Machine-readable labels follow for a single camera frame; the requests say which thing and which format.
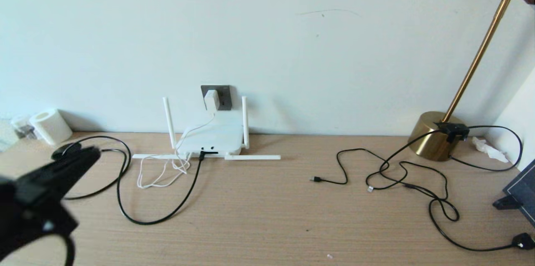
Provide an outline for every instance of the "wall scratch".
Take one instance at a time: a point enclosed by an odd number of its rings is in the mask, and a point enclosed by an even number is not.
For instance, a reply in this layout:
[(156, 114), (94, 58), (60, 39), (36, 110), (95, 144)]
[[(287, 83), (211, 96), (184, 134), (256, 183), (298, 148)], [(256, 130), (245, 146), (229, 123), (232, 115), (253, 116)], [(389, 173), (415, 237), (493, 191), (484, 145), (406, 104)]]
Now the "wall scratch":
[(351, 13), (353, 15), (356, 15), (356, 16), (359, 16), (360, 18), (362, 18), (362, 16), (359, 13), (356, 13), (355, 11), (351, 11), (351, 10), (346, 10), (346, 9), (317, 10), (317, 11), (310, 11), (310, 12), (305, 12), (305, 13), (297, 13), (296, 15), (309, 15), (309, 14), (313, 14), (313, 13), (325, 13), (325, 12), (348, 12), (348, 13)]

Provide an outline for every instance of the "black cable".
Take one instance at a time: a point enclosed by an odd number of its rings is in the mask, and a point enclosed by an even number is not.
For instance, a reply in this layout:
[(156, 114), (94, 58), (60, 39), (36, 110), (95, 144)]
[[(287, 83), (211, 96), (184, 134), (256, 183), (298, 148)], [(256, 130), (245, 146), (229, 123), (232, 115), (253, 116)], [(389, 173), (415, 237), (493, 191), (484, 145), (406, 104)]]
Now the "black cable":
[(460, 159), (457, 159), (453, 156), (449, 156), (450, 159), (453, 159), (454, 161), (456, 161), (457, 163), (461, 163), (463, 165), (467, 165), (467, 166), (470, 166), (470, 167), (474, 167), (474, 168), (478, 168), (478, 169), (484, 169), (484, 170), (487, 170), (487, 171), (492, 171), (492, 172), (503, 172), (503, 171), (509, 171), (510, 169), (516, 167), (518, 165), (518, 163), (520, 162), (520, 158), (522, 158), (522, 152), (524, 151), (524, 146), (522, 144), (522, 140), (520, 139), (520, 137), (518, 136), (518, 134), (516, 134), (513, 130), (507, 128), (507, 127), (503, 127), (503, 126), (499, 126), (499, 125), (475, 125), (475, 126), (470, 126), (468, 127), (468, 129), (476, 129), (476, 128), (502, 128), (502, 129), (506, 129), (508, 131), (510, 131), (510, 133), (513, 133), (516, 137), (516, 140), (518, 140), (518, 146), (519, 146), (519, 150), (518, 150), (518, 158), (516, 159), (516, 162), (508, 167), (508, 168), (505, 168), (505, 169), (488, 169), (488, 168), (485, 168), (485, 167), (480, 167), (480, 166), (476, 166), (476, 165), (472, 165), (470, 163), (467, 163), (466, 161), (461, 161)]
[[(523, 145), (522, 145), (522, 141), (520, 140), (520, 138), (518, 137), (518, 135), (512, 131), (511, 129), (508, 129), (507, 127), (502, 127), (502, 126), (494, 126), (494, 125), (478, 125), (478, 126), (472, 126), (472, 127), (469, 127), (469, 128), (483, 128), (483, 127), (486, 127), (486, 128), (504, 128), (504, 129), (507, 129), (508, 131), (511, 131), (515, 136), (516, 138), (518, 139), (518, 142), (520, 144), (520, 154), (518, 156), (518, 159), (516, 160), (516, 163), (512, 166), (512, 167), (509, 167), (507, 169), (499, 169), (499, 170), (494, 170), (496, 172), (501, 172), (501, 171), (507, 171), (508, 169), (512, 169), (513, 167), (515, 167), (516, 165), (518, 165), (518, 162), (520, 161), (520, 158), (522, 157), (522, 151), (523, 151)], [(408, 142), (407, 144), (405, 144), (405, 146), (402, 146), (401, 148), (399, 148), (399, 150), (395, 151), (394, 154), (390, 155), (388, 158), (384, 159), (380, 156), (378, 156), (377, 154), (367, 150), (366, 148), (352, 148), (352, 149), (347, 149), (347, 150), (342, 150), (340, 152), (338, 152), (336, 154), (336, 160), (338, 161), (338, 164), (340, 165), (340, 167), (342, 168), (342, 171), (344, 171), (344, 175), (346, 177), (346, 181), (345, 182), (331, 182), (329, 180), (324, 180), (322, 178), (319, 178), (319, 177), (313, 177), (312, 180), (314, 180), (314, 182), (330, 182), (330, 183), (333, 183), (333, 184), (347, 184), (348, 182), (348, 178), (347, 178), (347, 174), (346, 174), (346, 171), (344, 169), (344, 166), (342, 165), (342, 163), (340, 162), (340, 159), (339, 159), (339, 156), (341, 153), (343, 152), (348, 152), (348, 151), (359, 151), (359, 150), (363, 150), (363, 151), (366, 151), (372, 155), (374, 155), (375, 157), (381, 159), (383, 162), (379, 168), (378, 171), (376, 172), (373, 172), (371, 173), (370, 175), (368, 175), (366, 177), (366, 184), (367, 186), (371, 186), (369, 184), (369, 179), (372, 178), (373, 176), (377, 175), (377, 174), (380, 174), (382, 177), (392, 181), (393, 183), (392, 184), (389, 184), (387, 186), (384, 186), (384, 187), (378, 187), (378, 188), (373, 188), (373, 189), (377, 189), (377, 190), (384, 190), (384, 189), (388, 189), (388, 188), (391, 188), (393, 186), (395, 186), (396, 184), (403, 184), (403, 186), (405, 186), (406, 188), (409, 188), (409, 189), (414, 189), (414, 190), (417, 190), (419, 192), (421, 192), (422, 194), (432, 198), (432, 200), (429, 202), (429, 205), (428, 205), (428, 213), (429, 213), (429, 217), (431, 218), (431, 221), (433, 222), (435, 228), (440, 232), (440, 234), (443, 235), (444, 238), (447, 239), (447, 241), (449, 241), (450, 243), (452, 243), (453, 245), (456, 245), (457, 247), (460, 247), (462, 249), (465, 249), (467, 251), (499, 251), (501, 249), (507, 249), (507, 248), (512, 248), (512, 247), (518, 247), (517, 244), (515, 244), (514, 242), (512, 242), (511, 244), (509, 245), (504, 245), (504, 246), (499, 246), (499, 247), (492, 247), (492, 248), (484, 248), (484, 249), (477, 249), (477, 248), (470, 248), (470, 247), (466, 247), (466, 246), (463, 246), (459, 243), (457, 243), (456, 241), (454, 241), (452, 238), (450, 238), (446, 232), (444, 232), (444, 230), (442, 230), (442, 228), (439, 226), (439, 224), (436, 222), (435, 218), (434, 218), (434, 215), (433, 215), (433, 211), (432, 211), (432, 206), (435, 202), (438, 202), (440, 204), (440, 207), (442, 209), (442, 212), (444, 214), (444, 216), (452, 221), (452, 222), (457, 222), (459, 219), (460, 219), (460, 213), (458, 211), (458, 209), (451, 203), (448, 201), (448, 197), (449, 197), (449, 193), (448, 193), (448, 179), (446, 178), (446, 176), (440, 172), (439, 170), (437, 169), (434, 169), (432, 167), (427, 167), (427, 166), (423, 166), (423, 165), (418, 165), (418, 164), (415, 164), (415, 163), (411, 163), (409, 161), (400, 161), (399, 162), (399, 166), (405, 171), (405, 174), (403, 175), (403, 177), (401, 179), (394, 179), (394, 178), (391, 178), (389, 176), (387, 176), (384, 172), (390, 168), (390, 163), (389, 161), (395, 157), (397, 154), (399, 154), (401, 151), (405, 150), (405, 148), (409, 147), (411, 144), (417, 142), (418, 140), (420, 140), (421, 138), (424, 138), (432, 133), (436, 133), (436, 132), (439, 132), (439, 130), (434, 130), (434, 131), (431, 131), (429, 133), (426, 133), (426, 134), (423, 134), (423, 135), (420, 135), (418, 138), (415, 138), (414, 140)], [(465, 163), (464, 161), (459, 161), (460, 163), (463, 163), (463, 164), (466, 164), (466, 165), (470, 165), (468, 163)], [(414, 165), (414, 166), (418, 166), (418, 167), (422, 167), (424, 169), (430, 169), (438, 174), (440, 174), (443, 178), (444, 178), (444, 190), (445, 190), (445, 196), (443, 198), (439, 197), (438, 195), (436, 195), (433, 191), (427, 189), (427, 188), (424, 188), (422, 186), (417, 186), (415, 184), (408, 184), (407, 182), (404, 182), (403, 180), (405, 180), (405, 178), (407, 178), (408, 176), (408, 170), (407, 168), (405, 168), (404, 165)], [(470, 166), (473, 166), (473, 167), (476, 167), (476, 168), (479, 168), (479, 169), (486, 169), (486, 168), (483, 168), (483, 167), (479, 167), (479, 166), (475, 166), (475, 165), (470, 165)], [(447, 213), (446, 211), (446, 205), (453, 210), (453, 212), (455, 213), (455, 215), (453, 217), (449, 216), (449, 214)]]
[(67, 257), (65, 257), (65, 266), (73, 266), (74, 264), (74, 255), (76, 253), (74, 241), (69, 235), (61, 235), (61, 238), (65, 242), (65, 247), (67, 248)]
[[(83, 138), (83, 139), (81, 139), (79, 141), (76, 141), (76, 142), (72, 143), (70, 146), (68, 146), (67, 148), (65, 148), (65, 150), (63, 151), (62, 155), (65, 155), (65, 153), (67, 153), (69, 151), (69, 149), (72, 148), (73, 146), (76, 146), (76, 144), (80, 144), (81, 142), (86, 141), (86, 140), (90, 140), (92, 138), (108, 138), (110, 140), (115, 140), (115, 141), (123, 144), (123, 146), (128, 151), (128, 159), (126, 159), (126, 153), (124, 151), (116, 149), (116, 148), (106, 148), (106, 149), (101, 150), (101, 152), (121, 152), (121, 153), (123, 153), (125, 155), (125, 160), (123, 162), (123, 166), (126, 164), (126, 167), (124, 168), (124, 173), (126, 173), (126, 171), (128, 171), (128, 169), (130, 168), (130, 162), (132, 161), (132, 153), (130, 152), (130, 148), (122, 140), (119, 140), (118, 138), (113, 138), (113, 137), (107, 136), (107, 135), (90, 136), (88, 138)], [(82, 195), (82, 196), (74, 196), (74, 197), (65, 196), (65, 197), (63, 197), (63, 199), (65, 199), (65, 200), (78, 200), (78, 199), (85, 199), (85, 198), (89, 198), (89, 197), (98, 195), (101, 192), (111, 188), (117, 182), (117, 180), (118, 180), (118, 178), (115, 178), (112, 182), (107, 184), (107, 186), (104, 186), (103, 188), (101, 188), (99, 190), (96, 190), (95, 192), (91, 192), (89, 194)]]
[[(384, 171), (384, 170), (386, 170), (386, 169), (388, 169), (388, 168), (390, 167), (390, 164), (388, 163), (388, 161), (389, 161), (392, 157), (394, 157), (395, 155), (397, 155), (399, 152), (403, 151), (405, 148), (407, 148), (407, 147), (410, 146), (411, 144), (414, 144), (414, 143), (417, 142), (418, 140), (420, 140), (420, 139), (422, 139), (422, 138), (424, 138), (424, 137), (426, 137), (426, 136), (428, 136), (428, 135), (430, 135), (430, 134), (436, 133), (436, 132), (440, 132), (440, 131), (439, 131), (439, 130), (435, 130), (435, 131), (430, 131), (430, 132), (428, 132), (428, 133), (425, 133), (425, 134), (420, 135), (418, 138), (415, 138), (414, 140), (408, 142), (403, 148), (401, 148), (400, 150), (398, 150), (397, 152), (395, 152), (392, 156), (390, 156), (390, 157), (388, 158), (388, 160), (386, 160), (386, 159), (380, 157), (379, 155), (377, 155), (377, 154), (375, 154), (375, 153), (373, 153), (373, 152), (367, 150), (366, 148), (349, 148), (349, 149), (347, 149), (347, 150), (342, 150), (342, 151), (340, 151), (340, 152), (338, 152), (338, 153), (336, 154), (336, 161), (338, 162), (338, 165), (339, 165), (340, 168), (342, 169), (342, 172), (344, 172), (344, 177), (345, 177), (345, 179), (346, 179), (345, 182), (333, 182), (332, 180), (323, 179), (323, 178), (318, 177), (318, 176), (312, 176), (312, 177), (310, 178), (310, 180), (313, 181), (313, 182), (329, 182), (329, 183), (331, 183), (331, 184), (347, 184), (347, 182), (349, 182), (349, 180), (348, 180), (348, 178), (347, 178), (346, 169), (344, 169), (344, 166), (342, 165), (342, 162), (340, 161), (340, 154), (341, 154), (341, 153), (344, 153), (344, 152), (363, 150), (363, 151), (366, 151), (366, 152), (368, 152), (368, 153), (370, 153), (370, 154), (373, 154), (375, 157), (380, 158), (380, 159), (383, 161), (383, 163), (382, 163), (382, 165), (381, 165), (379, 171), (374, 172), (374, 173), (368, 175), (368, 177), (366, 177), (366, 184), (368, 184), (367, 181), (368, 181), (369, 177), (371, 177), (371, 176), (373, 176), (373, 175), (375, 175), (375, 174), (378, 174), (378, 173), (382, 173), (382, 171)], [(387, 188), (389, 188), (389, 187), (391, 187), (391, 186), (394, 186), (394, 185), (396, 185), (396, 184), (398, 184), (398, 183), (399, 183), (399, 182), (394, 182), (394, 183), (393, 183), (392, 185), (390, 185), (390, 186), (387, 186), (387, 187), (384, 187), (384, 188), (377, 188), (377, 189), (379, 189), (379, 190), (381, 190), (381, 189), (387, 189)]]
[(193, 178), (193, 183), (191, 184), (191, 187), (189, 188), (189, 191), (188, 193), (186, 194), (186, 197), (184, 197), (184, 199), (182, 200), (182, 202), (178, 205), (178, 207), (176, 207), (176, 209), (174, 209), (174, 211), (172, 211), (171, 213), (169, 213), (167, 216), (161, 218), (161, 219), (158, 219), (158, 220), (154, 220), (154, 221), (149, 221), (149, 222), (143, 222), (143, 221), (139, 221), (139, 220), (135, 220), (135, 219), (132, 219), (132, 217), (128, 216), (128, 214), (126, 213), (125, 209), (122, 207), (122, 203), (121, 203), (121, 193), (120, 193), (120, 184), (121, 184), (121, 178), (122, 176), (124, 175), (124, 172), (123, 172), (123, 168), (125, 166), (125, 163), (122, 164), (122, 167), (121, 167), (121, 171), (119, 171), (119, 177), (117, 179), (117, 201), (119, 202), (119, 208), (121, 209), (121, 212), (122, 214), (128, 219), (130, 220), (131, 222), (135, 223), (135, 224), (139, 224), (139, 225), (152, 225), (152, 224), (158, 224), (158, 223), (161, 223), (161, 222), (164, 222), (166, 220), (168, 220), (169, 218), (171, 218), (183, 205), (184, 203), (186, 203), (186, 200), (189, 198), (189, 195), (191, 194), (192, 190), (193, 190), (193, 187), (195, 186), (195, 182), (197, 182), (197, 177), (199, 176), (199, 170), (201, 169), (201, 163), (202, 161), (204, 160), (204, 156), (206, 154), (213, 154), (213, 153), (216, 153), (216, 152), (204, 152), (204, 151), (201, 151), (201, 155), (199, 156), (199, 164), (197, 165), (197, 171), (195, 172), (195, 178)]
[(176, 207), (176, 209), (174, 209), (174, 211), (172, 211), (170, 214), (168, 214), (167, 216), (161, 218), (161, 219), (158, 219), (158, 220), (155, 220), (155, 221), (149, 221), (149, 222), (143, 222), (143, 221), (139, 221), (139, 220), (135, 220), (133, 219), (132, 217), (130, 217), (128, 215), (128, 213), (126, 213), (126, 211), (124, 210), (123, 206), (122, 206), (122, 202), (121, 202), (121, 192), (120, 192), (120, 183), (121, 183), (121, 179), (122, 177), (124, 176), (124, 174), (126, 173), (126, 171), (129, 169), (130, 167), (130, 163), (132, 162), (132, 152), (130, 151), (130, 148), (128, 147), (127, 144), (125, 144), (123, 141), (119, 140), (118, 138), (113, 138), (111, 136), (106, 136), (106, 135), (97, 135), (97, 136), (90, 136), (88, 138), (83, 138), (79, 141), (76, 141), (74, 143), (72, 143), (70, 146), (68, 146), (67, 148), (65, 148), (65, 150), (63, 151), (63, 155), (69, 151), (70, 148), (72, 148), (72, 146), (76, 146), (76, 144), (79, 144), (83, 141), (86, 141), (86, 140), (90, 140), (92, 138), (108, 138), (108, 139), (111, 139), (111, 140), (115, 140), (117, 142), (120, 142), (121, 144), (123, 144), (123, 146), (126, 148), (128, 154), (126, 152), (124, 152), (123, 150), (120, 150), (120, 149), (116, 149), (116, 148), (107, 148), (107, 149), (103, 149), (102, 152), (109, 152), (109, 151), (113, 151), (113, 152), (120, 152), (123, 154), (123, 161), (122, 161), (122, 165), (121, 165), (121, 169), (119, 171), (119, 175), (117, 176), (117, 178), (115, 178), (112, 182), (110, 182), (107, 186), (104, 186), (103, 188), (95, 191), (95, 192), (92, 192), (90, 194), (86, 194), (86, 195), (82, 195), (82, 196), (77, 196), (77, 197), (65, 197), (64, 199), (66, 200), (75, 200), (75, 199), (83, 199), (83, 198), (88, 198), (88, 197), (92, 197), (92, 196), (95, 196), (105, 190), (107, 190), (108, 188), (110, 188), (113, 184), (117, 183), (117, 202), (119, 203), (119, 209), (121, 209), (121, 212), (122, 214), (131, 222), (135, 223), (135, 224), (139, 224), (139, 225), (152, 225), (152, 224), (158, 224), (158, 223), (161, 223), (161, 222), (164, 222), (166, 220), (168, 220), (169, 218), (171, 218), (176, 212), (178, 212), (178, 210), (184, 205), (184, 203), (186, 203), (187, 199), (189, 198), (189, 195), (191, 194), (191, 192), (193, 191), (193, 188), (195, 187), (195, 183), (197, 182), (197, 177), (199, 176), (199, 170), (201, 169), (201, 163), (202, 161), (204, 160), (204, 157), (205, 155), (207, 154), (214, 154), (216, 152), (205, 152), (205, 151), (201, 151), (201, 155), (199, 156), (199, 164), (197, 165), (197, 172), (195, 173), (195, 178), (193, 179), (193, 183), (191, 184), (191, 187), (189, 188), (189, 191), (188, 193), (186, 194), (186, 197), (184, 197), (184, 199), (182, 200), (182, 202), (180, 203), (180, 205), (178, 205), (178, 207)]

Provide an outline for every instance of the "dark panel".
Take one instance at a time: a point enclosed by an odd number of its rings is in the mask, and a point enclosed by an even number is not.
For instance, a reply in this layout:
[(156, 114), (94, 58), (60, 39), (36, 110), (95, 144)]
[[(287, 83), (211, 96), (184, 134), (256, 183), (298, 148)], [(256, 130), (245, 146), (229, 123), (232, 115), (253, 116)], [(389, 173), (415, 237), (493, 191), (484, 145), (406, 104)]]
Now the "dark panel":
[(522, 203), (520, 211), (535, 227), (535, 161), (532, 161), (510, 184), (503, 189)]

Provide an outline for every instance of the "white router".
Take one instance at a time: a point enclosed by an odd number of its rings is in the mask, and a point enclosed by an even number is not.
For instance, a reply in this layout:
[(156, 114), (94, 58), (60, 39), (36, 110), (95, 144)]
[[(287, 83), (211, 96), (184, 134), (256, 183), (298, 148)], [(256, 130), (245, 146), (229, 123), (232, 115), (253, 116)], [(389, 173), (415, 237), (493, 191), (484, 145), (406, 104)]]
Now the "white router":
[(225, 158), (228, 161), (280, 159), (280, 155), (239, 155), (242, 148), (249, 148), (247, 97), (241, 97), (243, 127), (240, 125), (209, 124), (202, 127), (188, 127), (184, 133), (182, 133), (179, 142), (176, 142), (168, 99), (164, 97), (163, 100), (168, 122), (169, 137), (171, 139), (171, 147), (175, 150), (178, 146), (178, 156), (174, 154), (134, 154), (132, 158), (139, 159), (151, 156), (151, 158), (155, 159), (186, 159), (188, 156), (198, 157), (201, 155), (201, 151), (205, 151), (216, 152), (208, 154), (206, 157)]

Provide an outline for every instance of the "cable connector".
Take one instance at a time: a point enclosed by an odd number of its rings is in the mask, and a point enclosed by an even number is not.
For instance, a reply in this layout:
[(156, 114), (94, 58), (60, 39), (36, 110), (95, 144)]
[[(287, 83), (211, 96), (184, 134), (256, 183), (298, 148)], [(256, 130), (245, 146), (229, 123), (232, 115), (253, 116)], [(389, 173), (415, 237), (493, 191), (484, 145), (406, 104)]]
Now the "cable connector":
[(447, 142), (452, 143), (456, 136), (461, 136), (463, 141), (468, 138), (470, 129), (462, 123), (435, 123), (444, 134), (448, 135)]
[(512, 238), (512, 245), (514, 247), (529, 251), (535, 248), (535, 240), (528, 233), (521, 233)]
[(208, 154), (218, 154), (219, 152), (201, 151), (199, 155), (199, 161), (204, 161), (204, 156)]

